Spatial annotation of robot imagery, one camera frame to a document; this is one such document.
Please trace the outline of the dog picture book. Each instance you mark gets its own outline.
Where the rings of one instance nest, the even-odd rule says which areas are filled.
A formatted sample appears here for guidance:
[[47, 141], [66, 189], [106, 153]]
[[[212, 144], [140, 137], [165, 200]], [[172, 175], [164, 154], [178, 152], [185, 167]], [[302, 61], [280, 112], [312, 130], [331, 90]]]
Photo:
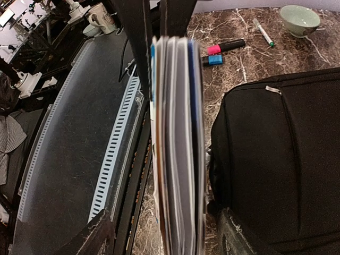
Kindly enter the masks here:
[[204, 254], [206, 170], [202, 65], [186, 37], [151, 44], [150, 124], [156, 219], [165, 254]]

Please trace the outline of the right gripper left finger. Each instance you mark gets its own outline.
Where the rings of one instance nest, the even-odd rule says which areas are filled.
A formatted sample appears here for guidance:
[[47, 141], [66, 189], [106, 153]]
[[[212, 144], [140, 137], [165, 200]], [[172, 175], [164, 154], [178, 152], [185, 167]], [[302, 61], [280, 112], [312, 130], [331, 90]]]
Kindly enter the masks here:
[[150, 3], [145, 0], [114, 0], [113, 5], [129, 39], [138, 68], [141, 91], [150, 99], [152, 26]]

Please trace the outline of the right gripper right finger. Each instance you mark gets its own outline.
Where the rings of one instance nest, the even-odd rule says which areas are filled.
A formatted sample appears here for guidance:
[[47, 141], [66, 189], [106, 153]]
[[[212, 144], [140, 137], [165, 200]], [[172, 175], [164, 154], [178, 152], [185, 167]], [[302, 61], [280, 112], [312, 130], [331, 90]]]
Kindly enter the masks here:
[[185, 37], [197, 0], [161, 0], [160, 35]]

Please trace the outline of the black backpack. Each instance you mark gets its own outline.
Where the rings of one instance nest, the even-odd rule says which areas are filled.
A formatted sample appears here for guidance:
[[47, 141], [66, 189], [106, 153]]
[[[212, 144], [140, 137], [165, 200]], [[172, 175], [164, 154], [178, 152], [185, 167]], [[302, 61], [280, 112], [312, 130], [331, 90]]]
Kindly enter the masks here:
[[339, 254], [339, 69], [227, 92], [209, 179], [220, 254]]

